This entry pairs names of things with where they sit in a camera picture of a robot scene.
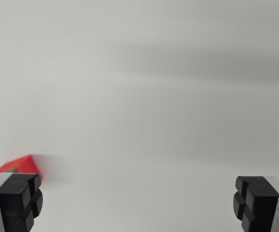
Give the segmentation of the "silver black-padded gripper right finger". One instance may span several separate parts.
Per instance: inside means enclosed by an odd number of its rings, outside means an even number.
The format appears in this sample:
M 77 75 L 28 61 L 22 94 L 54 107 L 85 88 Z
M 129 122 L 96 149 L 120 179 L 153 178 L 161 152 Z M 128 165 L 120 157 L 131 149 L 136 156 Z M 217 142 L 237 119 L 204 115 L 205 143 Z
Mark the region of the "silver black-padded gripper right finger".
M 279 232 L 279 180 L 274 176 L 238 176 L 234 213 L 245 232 Z

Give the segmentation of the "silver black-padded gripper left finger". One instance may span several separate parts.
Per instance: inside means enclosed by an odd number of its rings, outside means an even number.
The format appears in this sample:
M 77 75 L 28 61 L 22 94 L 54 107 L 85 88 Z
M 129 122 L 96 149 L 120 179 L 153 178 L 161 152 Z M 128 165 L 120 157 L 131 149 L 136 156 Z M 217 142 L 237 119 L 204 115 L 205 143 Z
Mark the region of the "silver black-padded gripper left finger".
M 39 174 L 0 173 L 0 232 L 29 232 L 42 210 Z

